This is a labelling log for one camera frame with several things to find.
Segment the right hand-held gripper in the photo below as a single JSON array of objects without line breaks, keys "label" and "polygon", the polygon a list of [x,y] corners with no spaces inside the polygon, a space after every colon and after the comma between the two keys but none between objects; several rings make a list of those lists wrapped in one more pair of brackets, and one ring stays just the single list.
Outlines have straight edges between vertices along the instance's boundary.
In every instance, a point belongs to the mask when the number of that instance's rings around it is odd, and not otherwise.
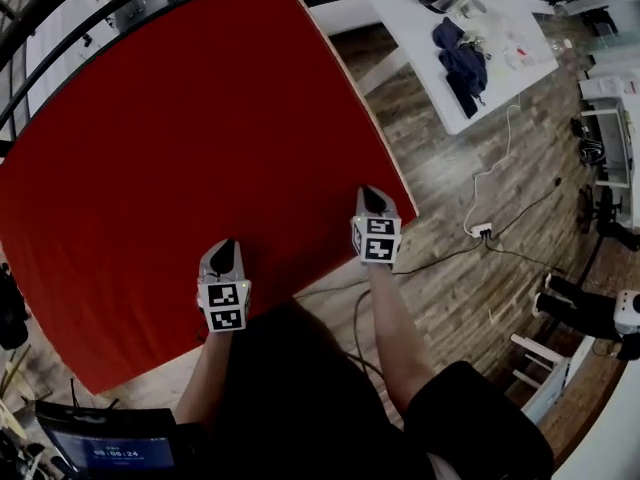
[{"label": "right hand-held gripper", "polygon": [[393,265],[401,245],[401,219],[395,202],[386,193],[370,185],[358,188],[356,214],[351,219],[351,240],[362,263]]}]

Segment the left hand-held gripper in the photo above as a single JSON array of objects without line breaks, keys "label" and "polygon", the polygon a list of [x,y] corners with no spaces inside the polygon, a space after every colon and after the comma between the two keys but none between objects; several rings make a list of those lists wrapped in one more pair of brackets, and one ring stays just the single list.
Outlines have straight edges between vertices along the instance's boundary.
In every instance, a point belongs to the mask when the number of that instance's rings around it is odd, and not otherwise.
[{"label": "left hand-held gripper", "polygon": [[211,333],[246,328],[251,282],[245,278],[241,247],[234,239],[224,239],[201,258],[199,276],[216,282],[198,284],[198,303]]}]

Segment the red cloth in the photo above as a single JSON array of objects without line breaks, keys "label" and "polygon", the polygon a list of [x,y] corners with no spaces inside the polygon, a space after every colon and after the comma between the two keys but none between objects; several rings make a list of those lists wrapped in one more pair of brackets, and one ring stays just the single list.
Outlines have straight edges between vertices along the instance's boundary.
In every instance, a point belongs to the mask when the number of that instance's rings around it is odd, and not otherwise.
[{"label": "red cloth", "polygon": [[31,119],[0,164],[0,244],[43,333],[99,394],[195,347],[216,243],[240,244],[254,314],[351,260],[365,184],[417,217],[301,0],[187,0]]}]

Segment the person's left forearm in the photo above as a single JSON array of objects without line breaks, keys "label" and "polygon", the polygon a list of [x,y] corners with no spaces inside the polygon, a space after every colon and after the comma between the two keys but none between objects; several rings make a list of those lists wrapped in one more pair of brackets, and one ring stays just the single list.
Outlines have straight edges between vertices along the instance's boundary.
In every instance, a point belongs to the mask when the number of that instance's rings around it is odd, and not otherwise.
[{"label": "person's left forearm", "polygon": [[224,394],[234,333],[210,333],[174,412],[178,424],[211,428]]}]

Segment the person's right forearm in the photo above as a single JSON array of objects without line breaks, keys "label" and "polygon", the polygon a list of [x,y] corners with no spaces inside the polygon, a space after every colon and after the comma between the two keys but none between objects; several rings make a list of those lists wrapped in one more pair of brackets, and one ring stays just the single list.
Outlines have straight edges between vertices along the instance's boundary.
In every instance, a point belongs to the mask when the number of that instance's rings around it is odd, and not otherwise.
[{"label": "person's right forearm", "polygon": [[367,265],[375,341],[386,390],[404,417],[417,393],[435,376],[418,332],[387,265]]}]

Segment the person's black shirt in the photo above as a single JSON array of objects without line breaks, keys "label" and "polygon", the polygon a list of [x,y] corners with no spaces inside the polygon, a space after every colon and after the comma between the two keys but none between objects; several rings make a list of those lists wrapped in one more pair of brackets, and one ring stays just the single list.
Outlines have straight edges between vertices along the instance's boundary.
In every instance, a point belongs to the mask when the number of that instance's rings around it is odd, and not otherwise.
[{"label": "person's black shirt", "polygon": [[551,480],[552,450],[470,364],[438,373],[393,425],[375,387],[296,302],[233,332],[208,434],[210,480]]}]

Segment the navy blue cloth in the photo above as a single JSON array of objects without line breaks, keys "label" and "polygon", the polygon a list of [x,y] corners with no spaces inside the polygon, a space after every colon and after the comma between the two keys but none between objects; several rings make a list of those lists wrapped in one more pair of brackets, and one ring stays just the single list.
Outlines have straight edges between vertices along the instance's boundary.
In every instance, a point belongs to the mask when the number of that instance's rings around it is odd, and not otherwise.
[{"label": "navy blue cloth", "polygon": [[432,32],[434,44],[439,48],[438,59],[446,71],[445,80],[467,118],[483,105],[488,74],[484,55],[464,40],[465,31],[445,17]]}]

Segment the white table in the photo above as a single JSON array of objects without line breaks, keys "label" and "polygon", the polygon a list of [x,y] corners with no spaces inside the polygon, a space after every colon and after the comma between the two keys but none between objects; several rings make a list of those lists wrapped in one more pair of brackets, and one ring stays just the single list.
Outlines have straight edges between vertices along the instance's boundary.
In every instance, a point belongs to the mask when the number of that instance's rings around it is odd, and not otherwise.
[{"label": "white table", "polygon": [[[519,72],[492,74],[487,61],[488,85],[478,105],[478,112],[467,118],[445,80],[446,71],[438,59],[439,49],[432,39],[433,29],[443,17],[422,6],[418,0],[366,0],[374,9],[381,23],[395,41],[397,48],[375,65],[358,82],[362,95],[394,76],[405,65],[410,65],[433,104],[446,131],[456,135],[475,122],[481,120],[503,104],[511,101],[522,91],[542,80],[558,68],[558,62],[549,48],[536,19],[528,19],[532,33],[537,35],[539,63]],[[488,18],[490,6],[515,8],[527,0],[479,0],[487,7],[485,14],[466,19],[459,12],[448,14],[451,20],[468,33],[475,33],[484,39],[483,47],[489,53]]]}]

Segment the black monitor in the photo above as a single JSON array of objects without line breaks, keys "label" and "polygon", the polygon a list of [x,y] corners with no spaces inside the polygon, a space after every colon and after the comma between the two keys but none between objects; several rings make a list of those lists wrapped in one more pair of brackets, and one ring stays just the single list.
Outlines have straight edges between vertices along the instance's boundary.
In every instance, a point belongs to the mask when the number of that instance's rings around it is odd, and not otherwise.
[{"label": "black monitor", "polygon": [[123,476],[176,466],[171,450],[176,422],[167,408],[87,408],[39,401],[35,415],[56,451],[81,476]]}]

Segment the white stool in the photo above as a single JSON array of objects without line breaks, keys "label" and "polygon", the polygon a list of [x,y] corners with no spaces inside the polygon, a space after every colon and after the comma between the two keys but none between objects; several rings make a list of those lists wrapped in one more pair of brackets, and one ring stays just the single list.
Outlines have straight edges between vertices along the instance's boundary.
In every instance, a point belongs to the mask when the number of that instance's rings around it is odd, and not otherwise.
[{"label": "white stool", "polygon": [[547,372],[545,381],[558,383],[560,390],[566,387],[571,363],[569,357],[563,356],[530,338],[522,337],[518,334],[512,334],[510,340],[525,350],[526,359]]}]

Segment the clear plastic bag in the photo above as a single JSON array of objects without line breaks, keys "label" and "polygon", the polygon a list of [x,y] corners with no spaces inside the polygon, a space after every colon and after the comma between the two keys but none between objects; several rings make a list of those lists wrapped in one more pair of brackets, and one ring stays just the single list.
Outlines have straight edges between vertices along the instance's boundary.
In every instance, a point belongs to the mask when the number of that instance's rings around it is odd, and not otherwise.
[{"label": "clear plastic bag", "polygon": [[492,74],[519,72],[539,63],[539,41],[530,30],[529,18],[534,19],[534,16],[527,1],[515,8],[490,6],[489,66]]}]

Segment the black white humanoid robot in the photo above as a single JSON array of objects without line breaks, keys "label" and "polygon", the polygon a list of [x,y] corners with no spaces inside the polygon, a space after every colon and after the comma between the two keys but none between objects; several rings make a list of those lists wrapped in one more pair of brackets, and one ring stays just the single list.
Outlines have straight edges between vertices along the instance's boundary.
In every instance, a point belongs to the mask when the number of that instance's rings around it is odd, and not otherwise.
[{"label": "black white humanoid robot", "polygon": [[534,317],[545,313],[585,336],[612,342],[620,361],[640,359],[640,291],[624,289],[615,297],[588,293],[551,273],[543,286],[534,296]]}]

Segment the white shelf unit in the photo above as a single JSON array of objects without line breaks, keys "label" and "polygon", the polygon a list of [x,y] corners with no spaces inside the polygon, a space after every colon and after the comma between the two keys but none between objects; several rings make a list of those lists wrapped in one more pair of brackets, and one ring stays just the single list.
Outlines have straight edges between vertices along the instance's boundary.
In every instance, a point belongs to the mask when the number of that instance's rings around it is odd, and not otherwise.
[{"label": "white shelf unit", "polygon": [[640,161],[640,95],[628,94],[618,76],[582,80],[579,87],[589,107],[581,116],[594,122],[594,140],[602,144],[599,183],[631,190]]}]

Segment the round yellow table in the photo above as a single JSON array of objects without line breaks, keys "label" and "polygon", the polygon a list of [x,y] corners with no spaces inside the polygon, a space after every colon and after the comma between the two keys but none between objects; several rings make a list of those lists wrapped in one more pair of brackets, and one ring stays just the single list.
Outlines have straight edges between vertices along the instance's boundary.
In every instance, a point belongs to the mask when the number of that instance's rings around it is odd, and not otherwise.
[{"label": "round yellow table", "polygon": [[33,397],[33,389],[21,371],[21,365],[30,349],[31,346],[27,345],[17,360],[15,360],[15,356],[18,350],[14,350],[8,360],[4,363],[0,361],[0,366],[4,366],[4,371],[0,375],[0,430],[11,431],[22,441],[28,439],[26,431],[16,415],[8,408],[4,398],[7,391],[13,389],[19,394],[20,399],[24,402],[24,408],[26,408],[29,400]]}]

